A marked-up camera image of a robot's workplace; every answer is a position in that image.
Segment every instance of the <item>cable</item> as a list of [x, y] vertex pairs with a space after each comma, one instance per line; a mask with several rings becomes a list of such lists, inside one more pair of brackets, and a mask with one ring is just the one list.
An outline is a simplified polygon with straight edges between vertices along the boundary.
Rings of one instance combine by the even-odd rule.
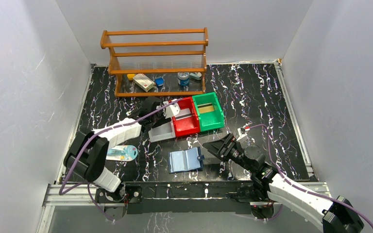
[[275, 216], [272, 216], [271, 218], [268, 218], [267, 221], [276, 219], [281, 214], [283, 208], [284, 208], [284, 205], [281, 204], [281, 207], [279, 207], [277, 214]]
[[89, 194], [89, 197], [91, 198], [92, 200], [92, 203], [95, 204], [95, 206], [98, 208], [98, 210], [103, 213], [103, 215], [110, 221], [112, 221], [112, 223], [115, 223], [115, 219], [111, 216], [109, 216], [107, 213], [105, 213], [105, 211], [98, 205], [98, 203], [95, 201], [94, 197], [92, 196], [91, 194], [91, 190], [89, 189], [89, 186], [91, 185], [91, 183], [88, 183], [87, 185], [87, 189], [88, 189], [88, 194]]
[[[78, 164], [78, 161], [79, 159], [81, 158], [82, 154], [84, 153], [84, 150], [88, 147], [88, 145], [92, 142], [92, 140], [95, 139], [95, 137], [97, 137], [98, 135], [104, 133], [104, 132], [107, 132], [107, 131], [110, 131], [112, 129], [116, 129], [116, 128], [119, 128], [119, 127], [122, 127], [122, 126], [129, 126], [129, 125], [132, 125], [132, 124], [135, 124], [135, 123], [138, 123], [144, 119], [146, 119], [147, 117], [150, 117], [152, 116], [153, 114], [159, 112], [159, 111], [162, 111], [163, 109], [165, 109], [166, 107], [170, 106], [170, 105], [173, 105], [175, 104], [176, 102], [182, 100], [182, 98], [180, 99], [176, 99], [174, 101], [171, 101], [170, 103], [146, 114], [145, 116], [142, 116], [140, 118], [138, 118], [137, 120], [133, 121], [133, 122], [130, 122], [130, 123], [125, 123], [125, 124], [120, 124], [120, 125], [116, 125], [116, 126], [111, 126], [111, 127], [108, 127], [106, 129], [103, 129], [97, 133], [95, 133], [94, 135], [92, 135], [86, 142], [85, 144], [82, 146], [81, 150], [79, 151], [78, 155], [76, 156], [75, 158], [75, 161], [73, 162], [72, 166], [70, 167], [69, 169], [69, 172], [67, 173], [67, 176], [65, 177], [64, 181], [62, 182], [62, 185], [61, 185], [61, 188], [59, 189], [59, 195], [64, 195], [65, 193], [69, 192], [70, 190], [82, 185], [82, 184], [86, 184], [87, 182], [80, 182], [80, 183], [77, 183], [75, 184], [74, 186], [68, 188], [67, 190], [64, 190], [65, 189], [65, 185], [67, 184], [67, 182], [69, 181], [72, 173], [73, 173], [73, 170], [75, 169], [76, 165]], [[89, 196], [91, 197], [91, 200], [92, 202], [95, 204], [95, 206], [99, 209], [99, 211], [101, 211], [103, 213], [103, 215], [110, 221], [113, 221], [115, 222], [115, 219], [113, 219], [111, 216], [109, 216], [108, 214], [106, 214], [102, 208], [97, 204], [97, 202], [94, 200], [91, 192], [90, 192], [90, 189], [89, 189], [89, 185], [90, 183], [87, 183], [87, 189], [88, 189], [88, 193], [89, 193]]]
[[300, 187], [298, 187], [296, 185], [292, 185], [292, 180], [290, 178], [288, 178], [282, 172], [281, 168], [272, 160], [271, 150], [270, 150], [270, 141], [271, 141], [271, 138], [270, 138], [270, 133], [268, 132], [268, 127], [265, 124], [258, 124], [258, 125], [254, 125], [254, 126], [246, 127], [246, 128], [247, 129], [252, 129], [252, 128], [255, 128], [255, 127], [259, 127], [259, 126], [262, 126], [265, 129], [265, 131], [267, 132], [267, 136], [268, 136], [268, 139], [267, 139], [267, 142], [268, 142], [268, 155], [270, 157], [271, 163], [274, 164], [277, 167], [278, 173], [281, 175], [281, 177], [284, 179], [285, 182], [287, 182], [292, 187], [300, 190], [301, 192], [306, 192], [306, 193], [311, 194], [313, 196], [330, 200], [332, 202], [338, 203], [338, 204], [340, 204], [340, 205], [342, 205], [342, 206], [344, 206], [344, 207], [346, 207], [346, 208], [354, 211], [356, 214], [358, 214], [359, 216], [361, 216], [371, 226], [371, 228], [373, 229], [373, 223], [365, 215], [363, 215], [359, 210], [355, 209], [354, 207], [352, 207], [352, 206], [350, 206], [348, 204], [345, 204], [344, 202], [341, 202], [341, 201], [339, 201], [337, 199], [334, 199], [334, 198], [327, 197], [327, 196], [324, 196], [324, 195], [321, 195], [321, 194], [318, 194], [318, 193], [314, 193], [314, 192], [308, 191], [308, 190], [300, 188]]

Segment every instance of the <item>yellow object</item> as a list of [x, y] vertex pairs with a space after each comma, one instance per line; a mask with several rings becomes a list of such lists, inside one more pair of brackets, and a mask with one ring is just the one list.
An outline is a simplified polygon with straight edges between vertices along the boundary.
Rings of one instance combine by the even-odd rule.
[[136, 74], [127, 74], [126, 75], [126, 77], [128, 77], [128, 80], [129, 81], [132, 81], [132, 79], [134, 79], [134, 76], [135, 76]]
[[215, 108], [212, 104], [202, 104], [198, 105], [198, 111], [200, 114], [209, 113], [215, 111]]

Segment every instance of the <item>plastic packaging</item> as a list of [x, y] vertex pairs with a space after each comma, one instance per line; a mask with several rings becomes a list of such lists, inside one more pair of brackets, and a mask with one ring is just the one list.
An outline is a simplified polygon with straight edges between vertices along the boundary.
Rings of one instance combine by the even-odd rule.
[[168, 153], [168, 166], [170, 173], [185, 172], [203, 169], [205, 157], [201, 154], [200, 147]]
[[138, 156], [138, 149], [134, 146], [119, 145], [108, 150], [106, 160], [132, 161]]
[[202, 79], [202, 74], [199, 72], [195, 73], [190, 73], [189, 76], [195, 80], [201, 80]]

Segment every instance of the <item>red plastic box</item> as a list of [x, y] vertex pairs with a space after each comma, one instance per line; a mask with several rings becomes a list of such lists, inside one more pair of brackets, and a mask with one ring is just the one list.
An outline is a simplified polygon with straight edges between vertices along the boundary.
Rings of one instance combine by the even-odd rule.
[[175, 136], [181, 137], [200, 132], [198, 114], [192, 97], [186, 97], [178, 102], [180, 114], [172, 117]]

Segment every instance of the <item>white container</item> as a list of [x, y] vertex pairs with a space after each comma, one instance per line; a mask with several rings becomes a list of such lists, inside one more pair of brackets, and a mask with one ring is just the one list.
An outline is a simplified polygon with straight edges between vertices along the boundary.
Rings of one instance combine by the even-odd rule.
[[137, 74], [134, 76], [133, 80], [146, 92], [153, 88], [152, 80], [150, 80], [145, 74]]
[[175, 129], [173, 122], [168, 122], [160, 125], [156, 128], [149, 130], [149, 140], [151, 142], [157, 142], [165, 139], [171, 139], [175, 137]]

